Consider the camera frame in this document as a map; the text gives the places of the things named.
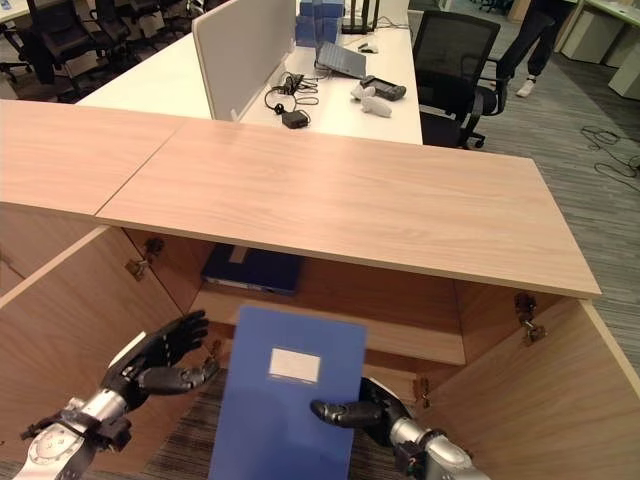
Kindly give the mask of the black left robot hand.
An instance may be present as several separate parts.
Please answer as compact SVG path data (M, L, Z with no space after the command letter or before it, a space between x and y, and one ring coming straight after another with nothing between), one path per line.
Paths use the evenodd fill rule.
M109 366L100 387L120 395L133 411L150 396L181 395L204 385L220 370L214 355L199 367L178 363L203 346L209 325L206 312L196 310L144 336Z

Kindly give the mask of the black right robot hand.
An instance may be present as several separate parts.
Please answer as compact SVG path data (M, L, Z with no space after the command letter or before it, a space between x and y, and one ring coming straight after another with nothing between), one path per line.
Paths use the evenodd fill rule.
M311 412L322 422L343 429L363 429L378 445L419 444L424 431L404 403L370 377L362 377L357 401L312 400Z

